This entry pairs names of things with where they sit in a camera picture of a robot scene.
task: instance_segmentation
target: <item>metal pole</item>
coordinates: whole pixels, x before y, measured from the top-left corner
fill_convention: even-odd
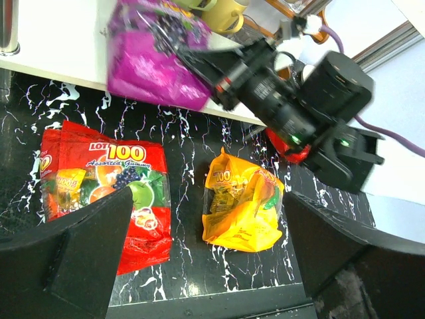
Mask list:
[[[9,56],[19,52],[18,9],[19,0],[0,0],[0,55]],[[0,101],[9,101],[12,71],[0,68]]]
[[[332,0],[312,0],[299,13],[301,17],[316,15],[322,11]]]
[[[412,23],[406,21],[354,56],[353,60],[368,73],[423,39]]]

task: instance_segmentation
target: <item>black cable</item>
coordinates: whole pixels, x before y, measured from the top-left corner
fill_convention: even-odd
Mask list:
[[[278,58],[279,54],[284,54],[284,55],[288,56],[292,60],[293,65],[295,65],[295,63],[297,62],[297,59],[291,53],[286,52],[286,51],[278,51],[276,57],[274,58],[275,61]]]

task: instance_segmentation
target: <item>mug handle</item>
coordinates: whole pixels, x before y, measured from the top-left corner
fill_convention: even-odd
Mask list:
[[[217,4],[217,0],[211,0],[210,2],[208,2],[208,4],[201,8],[201,7],[196,7],[196,6],[192,6],[189,5],[190,9],[195,9],[195,10],[200,10],[200,11],[210,11],[212,9],[212,7],[214,7]]]
[[[238,16],[238,23],[231,28],[230,30],[220,30],[217,33],[220,33],[221,35],[231,35],[233,33],[238,32],[239,30],[241,30],[242,26],[244,25],[244,15],[241,12],[233,12],[232,16],[234,17],[235,15]]]

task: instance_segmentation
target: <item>purple candy bag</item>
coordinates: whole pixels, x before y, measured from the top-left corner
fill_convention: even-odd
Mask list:
[[[174,54],[205,50],[211,34],[167,0],[120,0],[108,24],[108,90],[152,104],[199,111],[210,90]]]

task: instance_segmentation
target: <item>red object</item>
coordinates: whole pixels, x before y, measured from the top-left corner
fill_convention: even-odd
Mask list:
[[[298,154],[291,154],[286,156],[285,152],[288,151],[290,147],[283,140],[281,140],[271,129],[266,128],[266,134],[270,139],[271,143],[273,144],[274,148],[276,148],[276,151],[278,151],[279,155],[285,158],[288,162],[299,164],[308,156],[310,146],[306,146],[304,150],[302,150]]]
[[[156,177],[152,177],[152,179],[140,175],[143,182],[141,182],[142,186],[137,187],[142,188],[142,193],[138,193],[137,187],[136,193],[132,188],[135,202],[118,274],[125,274],[169,260],[172,244],[171,210],[169,201],[165,200],[168,196],[164,196],[164,193],[169,190],[161,188],[163,196],[156,195],[158,185],[165,187],[169,184],[164,181],[162,184],[156,184],[155,188],[151,183],[152,180],[158,180],[161,176],[163,179],[167,178],[165,154],[160,144],[114,140],[85,126],[65,121],[61,131],[45,131],[41,150],[44,156],[50,156],[44,162],[41,160],[41,165],[43,163],[46,165],[48,160],[51,161],[48,167],[43,167],[42,176],[45,176],[46,185],[50,185],[51,183],[47,182],[54,181],[56,173],[61,172],[62,169],[84,169],[86,170],[84,181],[95,183],[95,188],[87,196],[88,202],[81,202],[81,199],[78,199],[77,202],[73,201],[71,210],[64,206],[62,202],[64,199],[58,195],[57,191],[44,189],[43,197],[48,199],[44,206],[49,208],[46,211],[49,221],[71,213],[115,191],[118,185],[118,175],[116,174],[127,171],[127,167],[134,167],[136,171],[145,170],[143,172],[154,173]]]

